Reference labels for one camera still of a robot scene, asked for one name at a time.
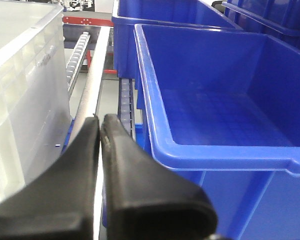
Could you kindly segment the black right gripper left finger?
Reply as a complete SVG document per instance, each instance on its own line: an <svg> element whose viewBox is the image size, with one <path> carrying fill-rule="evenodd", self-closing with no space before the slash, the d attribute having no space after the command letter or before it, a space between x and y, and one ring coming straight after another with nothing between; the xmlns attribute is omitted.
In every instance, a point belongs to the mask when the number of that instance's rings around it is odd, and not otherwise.
<svg viewBox="0 0 300 240"><path fill-rule="evenodd" d="M92 240L99 143L88 117L50 168L0 203L0 240Z"/></svg>

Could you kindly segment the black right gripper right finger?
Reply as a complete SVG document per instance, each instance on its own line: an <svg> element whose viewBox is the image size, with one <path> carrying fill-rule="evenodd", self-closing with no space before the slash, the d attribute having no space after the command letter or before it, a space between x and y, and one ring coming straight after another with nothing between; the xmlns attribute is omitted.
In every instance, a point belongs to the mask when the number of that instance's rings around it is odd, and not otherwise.
<svg viewBox="0 0 300 240"><path fill-rule="evenodd" d="M101 126L109 240L203 240L217 213L201 187L156 162L115 114Z"/></svg>

